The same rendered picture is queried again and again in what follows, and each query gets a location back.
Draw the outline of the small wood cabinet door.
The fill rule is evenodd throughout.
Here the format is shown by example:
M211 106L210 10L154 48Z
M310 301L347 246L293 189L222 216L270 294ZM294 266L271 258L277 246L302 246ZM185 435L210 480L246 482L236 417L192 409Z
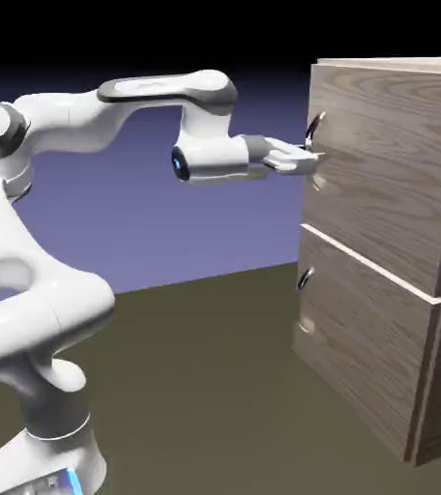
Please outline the small wood cabinet door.
M376 270L314 227L302 227L294 346L402 460L411 456L428 330L441 299ZM299 317L314 323L304 333Z

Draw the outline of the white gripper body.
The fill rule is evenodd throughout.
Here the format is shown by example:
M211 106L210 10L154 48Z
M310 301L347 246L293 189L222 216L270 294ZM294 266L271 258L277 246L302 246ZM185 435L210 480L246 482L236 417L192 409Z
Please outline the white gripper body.
M297 145L265 137L269 152L262 162L281 175L311 175L318 165L318 155Z

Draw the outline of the long curved metal handle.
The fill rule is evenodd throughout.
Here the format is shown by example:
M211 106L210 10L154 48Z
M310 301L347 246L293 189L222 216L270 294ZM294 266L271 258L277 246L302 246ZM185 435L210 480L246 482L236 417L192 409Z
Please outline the long curved metal handle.
M323 119L326 116L325 111L320 111L310 122L307 131L306 131L306 137L305 137L305 143L304 143L304 149L306 151L312 152L313 151L313 139L314 139L314 134L319 127L320 123L323 121Z

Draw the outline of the large wood cabinet door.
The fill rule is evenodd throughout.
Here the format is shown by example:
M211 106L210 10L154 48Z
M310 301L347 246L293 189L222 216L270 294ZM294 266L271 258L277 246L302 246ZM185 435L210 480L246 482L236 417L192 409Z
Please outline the large wood cabinet door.
M441 66L316 64L309 114L305 223L441 296Z

